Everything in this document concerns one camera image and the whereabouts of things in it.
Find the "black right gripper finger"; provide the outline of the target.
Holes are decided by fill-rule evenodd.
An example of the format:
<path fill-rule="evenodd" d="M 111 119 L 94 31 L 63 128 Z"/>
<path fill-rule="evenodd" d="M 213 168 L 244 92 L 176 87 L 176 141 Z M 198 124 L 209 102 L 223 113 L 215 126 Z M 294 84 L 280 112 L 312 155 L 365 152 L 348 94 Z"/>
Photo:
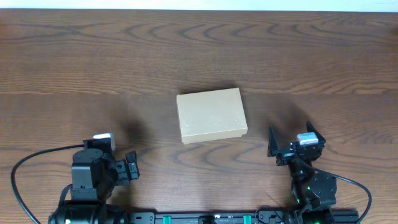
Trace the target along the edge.
<path fill-rule="evenodd" d="M 318 138 L 319 144 L 325 144 L 326 139 L 315 129 L 313 124 L 310 121 L 306 122 L 307 132 L 308 133 L 315 133 L 316 137 Z"/>
<path fill-rule="evenodd" d="M 277 155 L 277 151 L 279 150 L 274 131 L 271 127 L 269 127 L 269 142 L 267 148 L 267 156 L 275 157 Z"/>

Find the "cardboard box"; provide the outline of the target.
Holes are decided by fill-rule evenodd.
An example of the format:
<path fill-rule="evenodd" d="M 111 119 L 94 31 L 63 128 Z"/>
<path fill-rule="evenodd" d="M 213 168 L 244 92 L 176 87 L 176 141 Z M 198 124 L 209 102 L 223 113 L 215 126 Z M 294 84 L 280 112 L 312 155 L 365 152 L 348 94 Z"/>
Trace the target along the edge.
<path fill-rule="evenodd" d="M 237 138 L 248 125 L 239 88 L 177 95 L 183 144 Z"/>

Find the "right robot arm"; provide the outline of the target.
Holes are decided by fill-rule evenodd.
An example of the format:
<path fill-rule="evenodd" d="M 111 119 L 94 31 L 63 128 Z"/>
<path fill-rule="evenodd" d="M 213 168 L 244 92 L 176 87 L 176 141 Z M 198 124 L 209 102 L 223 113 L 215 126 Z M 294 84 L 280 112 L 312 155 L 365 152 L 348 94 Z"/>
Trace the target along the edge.
<path fill-rule="evenodd" d="M 297 140 L 287 149 L 279 149 L 270 132 L 268 156 L 276 157 L 278 166 L 288 166 L 291 191 L 296 206 L 284 214 L 284 223 L 336 222 L 331 206 L 336 203 L 336 178 L 316 171 L 312 162 L 317 160 L 325 147 L 325 138 L 307 121 L 307 132 L 298 134 Z"/>

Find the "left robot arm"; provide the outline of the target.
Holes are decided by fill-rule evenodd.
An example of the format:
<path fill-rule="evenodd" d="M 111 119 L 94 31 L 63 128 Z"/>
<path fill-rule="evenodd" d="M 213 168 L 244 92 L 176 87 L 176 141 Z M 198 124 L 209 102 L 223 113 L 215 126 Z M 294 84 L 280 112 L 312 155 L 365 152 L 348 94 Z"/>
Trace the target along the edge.
<path fill-rule="evenodd" d="M 129 185 L 140 176 L 137 154 L 132 151 L 116 160 L 114 136 L 96 134 L 83 141 L 83 149 L 74 153 L 72 184 L 66 186 L 49 223 L 60 224 L 222 224 L 282 223 L 276 210 L 227 213 L 155 213 L 130 212 L 107 204 L 115 187 Z"/>

